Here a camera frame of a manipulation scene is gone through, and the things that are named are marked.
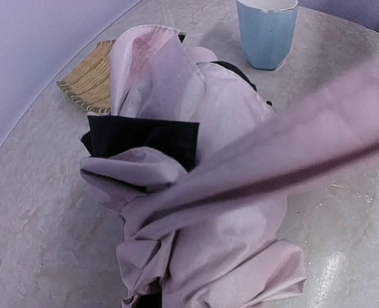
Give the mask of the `pink umbrella black lining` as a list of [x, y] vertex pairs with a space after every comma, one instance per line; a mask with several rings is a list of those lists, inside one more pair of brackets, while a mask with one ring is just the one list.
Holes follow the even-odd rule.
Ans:
[[379, 53], [277, 114], [234, 66], [162, 25], [110, 53], [111, 107], [80, 173], [123, 221], [122, 307], [261, 307], [302, 294], [277, 238], [290, 194], [379, 159]]

